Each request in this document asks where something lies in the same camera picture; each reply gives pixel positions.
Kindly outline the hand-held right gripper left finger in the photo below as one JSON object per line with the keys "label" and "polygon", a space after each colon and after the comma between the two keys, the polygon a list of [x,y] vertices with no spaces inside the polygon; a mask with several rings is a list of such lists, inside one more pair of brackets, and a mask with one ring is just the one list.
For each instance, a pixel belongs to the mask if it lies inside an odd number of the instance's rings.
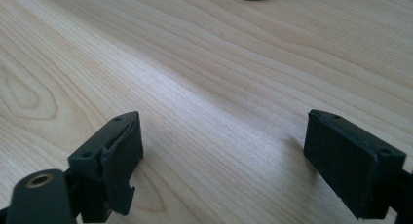
{"label": "hand-held right gripper left finger", "polygon": [[135,188],[131,176],[143,158],[139,113],[116,116],[68,157],[67,185],[74,215],[104,223],[127,215]]}

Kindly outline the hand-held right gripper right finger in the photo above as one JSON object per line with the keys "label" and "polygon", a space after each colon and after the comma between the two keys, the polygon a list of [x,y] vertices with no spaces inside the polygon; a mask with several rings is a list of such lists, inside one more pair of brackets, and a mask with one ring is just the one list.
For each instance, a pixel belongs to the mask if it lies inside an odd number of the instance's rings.
{"label": "hand-held right gripper right finger", "polygon": [[309,112],[304,155],[356,218],[407,218],[406,154],[338,115]]}

